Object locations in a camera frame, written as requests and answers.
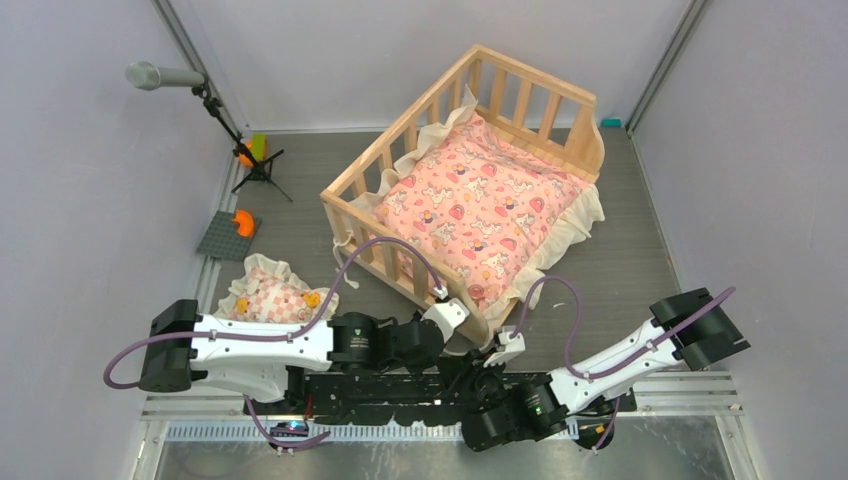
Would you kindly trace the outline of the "pink printed cushion with ties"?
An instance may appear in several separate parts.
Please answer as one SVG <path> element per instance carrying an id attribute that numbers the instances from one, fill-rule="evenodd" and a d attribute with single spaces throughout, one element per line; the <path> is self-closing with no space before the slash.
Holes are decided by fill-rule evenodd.
<path id="1" fill-rule="evenodd" d="M 488 343 L 517 303 L 534 307 L 537 284 L 605 215 L 597 187 L 502 138 L 465 92 L 413 150 L 385 165 L 375 192 L 367 165 L 377 142 L 321 195 L 337 254 L 372 241 L 357 262 L 422 307 L 436 287 L 470 311 L 460 333 Z"/>

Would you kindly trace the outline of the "wooden slatted pet bed frame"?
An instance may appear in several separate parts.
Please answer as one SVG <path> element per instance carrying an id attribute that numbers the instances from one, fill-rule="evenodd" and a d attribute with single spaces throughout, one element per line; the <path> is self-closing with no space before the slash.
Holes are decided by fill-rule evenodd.
<path id="1" fill-rule="evenodd" d="M 488 341 L 591 235 L 605 147 L 591 92 L 470 48 L 327 188 L 338 253 L 421 307 L 440 288 Z"/>

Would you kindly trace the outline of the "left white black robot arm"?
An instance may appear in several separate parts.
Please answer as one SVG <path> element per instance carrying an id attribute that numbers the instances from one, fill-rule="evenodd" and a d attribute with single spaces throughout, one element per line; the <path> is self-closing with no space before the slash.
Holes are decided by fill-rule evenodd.
<path id="1" fill-rule="evenodd" d="M 436 364 L 468 316 L 463 303 L 450 299 L 405 323 L 348 312 L 319 320 L 302 333 L 297 324 L 201 314 L 197 301 L 178 300 L 151 323 L 139 387 L 171 393 L 199 382 L 293 414 L 307 398 L 293 369 L 345 375 L 421 372 Z"/>

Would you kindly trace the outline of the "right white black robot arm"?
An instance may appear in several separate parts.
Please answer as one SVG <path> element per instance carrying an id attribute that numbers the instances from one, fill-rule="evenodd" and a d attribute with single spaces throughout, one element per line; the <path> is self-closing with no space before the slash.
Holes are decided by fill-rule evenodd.
<path id="1" fill-rule="evenodd" d="M 494 347 L 474 370 L 473 397 L 460 417 L 465 445 L 475 452 L 511 442 L 540 441 L 577 427 L 577 417 L 603 418 L 600 433 L 582 438 L 586 448 L 602 449 L 614 429 L 616 412 L 640 379 L 685 365 L 702 370 L 747 348 L 722 305 L 733 293 L 717 296 L 699 289 L 651 306 L 652 316 L 613 346 L 530 380 L 508 385 L 497 368 L 525 349 L 514 327 L 495 336 Z"/>

